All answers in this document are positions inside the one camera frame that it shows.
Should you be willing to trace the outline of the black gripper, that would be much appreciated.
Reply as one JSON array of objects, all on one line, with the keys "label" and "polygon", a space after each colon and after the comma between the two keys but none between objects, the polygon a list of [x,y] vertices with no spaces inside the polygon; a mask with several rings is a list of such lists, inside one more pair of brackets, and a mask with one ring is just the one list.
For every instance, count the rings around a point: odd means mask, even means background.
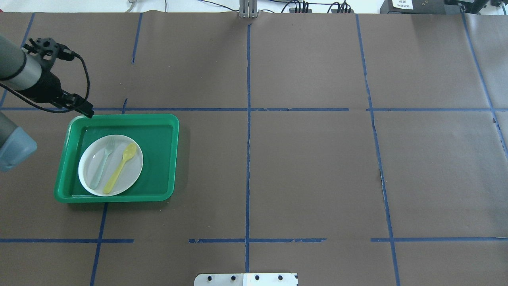
[{"label": "black gripper", "polygon": [[67,110],[78,112],[91,119],[94,116],[94,106],[78,94],[71,94],[71,104],[64,100],[65,92],[62,90],[61,82],[50,71],[43,71],[39,80],[30,88],[24,90],[24,96],[36,103],[50,103],[56,107],[63,107]]}]

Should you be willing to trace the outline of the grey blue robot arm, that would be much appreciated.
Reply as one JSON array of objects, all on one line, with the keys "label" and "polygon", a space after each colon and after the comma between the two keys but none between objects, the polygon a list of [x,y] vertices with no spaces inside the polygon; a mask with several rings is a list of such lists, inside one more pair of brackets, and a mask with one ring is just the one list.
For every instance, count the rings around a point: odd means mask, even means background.
[{"label": "grey blue robot arm", "polygon": [[[78,112],[87,118],[94,115],[88,102],[90,77],[82,56],[53,38],[29,39],[23,46],[8,38],[0,38],[2,89],[31,107],[53,114]],[[60,79],[51,71],[56,60],[80,60],[87,81],[82,97],[62,89]],[[37,150],[37,143],[22,127],[1,114],[0,168],[8,172],[25,161]]]}]

